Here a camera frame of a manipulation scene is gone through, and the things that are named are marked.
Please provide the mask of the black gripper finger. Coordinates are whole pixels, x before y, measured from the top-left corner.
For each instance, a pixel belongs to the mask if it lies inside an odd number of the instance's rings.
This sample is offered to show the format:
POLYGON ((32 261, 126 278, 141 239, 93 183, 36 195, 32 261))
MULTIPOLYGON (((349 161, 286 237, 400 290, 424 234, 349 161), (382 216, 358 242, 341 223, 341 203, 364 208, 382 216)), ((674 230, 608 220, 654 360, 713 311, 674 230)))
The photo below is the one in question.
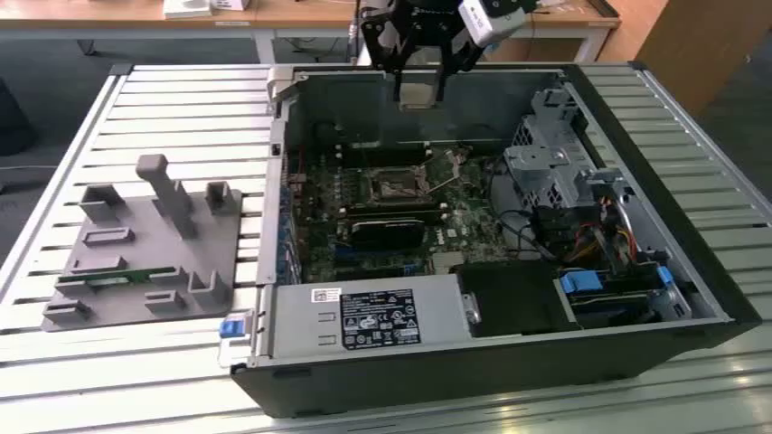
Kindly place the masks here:
POLYGON ((436 101, 441 102, 445 95, 448 78, 458 72, 468 72, 474 67, 484 48, 474 44, 472 37, 466 33, 461 38, 460 49, 452 49, 452 40, 444 41, 438 45, 440 64, 436 69, 436 101))
POLYGON ((409 22, 392 24, 388 15, 374 15, 362 19, 361 34, 372 66, 393 76, 392 95, 393 100, 400 102, 402 70, 416 48, 416 25, 409 22), (381 36, 386 33, 388 26, 393 27, 390 46, 381 44, 381 36))

